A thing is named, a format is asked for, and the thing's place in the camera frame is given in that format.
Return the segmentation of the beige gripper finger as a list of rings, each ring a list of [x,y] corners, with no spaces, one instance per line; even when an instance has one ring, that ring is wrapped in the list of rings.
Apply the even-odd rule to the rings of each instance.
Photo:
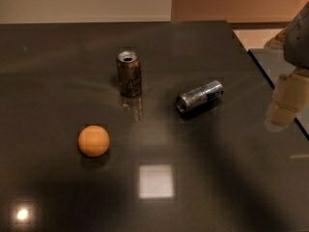
[[[309,70],[295,68],[290,74],[280,74],[267,109],[266,129],[280,132],[308,104]]]

